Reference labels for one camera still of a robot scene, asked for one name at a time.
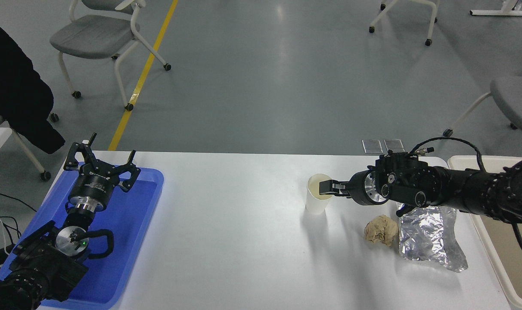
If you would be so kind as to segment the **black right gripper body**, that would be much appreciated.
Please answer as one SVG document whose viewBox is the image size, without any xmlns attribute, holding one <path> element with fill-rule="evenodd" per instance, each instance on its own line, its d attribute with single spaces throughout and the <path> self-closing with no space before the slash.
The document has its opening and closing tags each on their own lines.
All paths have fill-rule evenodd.
<svg viewBox="0 0 522 310">
<path fill-rule="evenodd" d="M 369 171 L 355 173 L 350 179 L 350 197 L 359 205 L 369 205 L 369 198 L 365 190 L 365 179 Z"/>
</svg>

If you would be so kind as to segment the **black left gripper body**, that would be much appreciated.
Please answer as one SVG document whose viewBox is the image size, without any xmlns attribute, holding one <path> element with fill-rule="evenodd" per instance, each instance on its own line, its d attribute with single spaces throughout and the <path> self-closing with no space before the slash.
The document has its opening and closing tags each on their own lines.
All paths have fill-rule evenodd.
<svg viewBox="0 0 522 310">
<path fill-rule="evenodd" d="M 118 185 L 118 176 L 107 171 L 93 171 L 84 166 L 78 169 L 78 178 L 71 190 L 71 204 L 91 198 L 100 205 L 107 205 Z"/>
</svg>

